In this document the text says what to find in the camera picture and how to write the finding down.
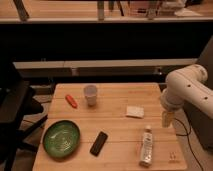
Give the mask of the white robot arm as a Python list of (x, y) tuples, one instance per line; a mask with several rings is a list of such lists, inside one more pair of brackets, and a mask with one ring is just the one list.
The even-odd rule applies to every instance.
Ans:
[(185, 101), (213, 119), (213, 90), (204, 85), (207, 79), (207, 70), (198, 64), (174, 70), (166, 76), (166, 88), (159, 97), (164, 108), (162, 112), (164, 128), (170, 126), (174, 113), (183, 107)]

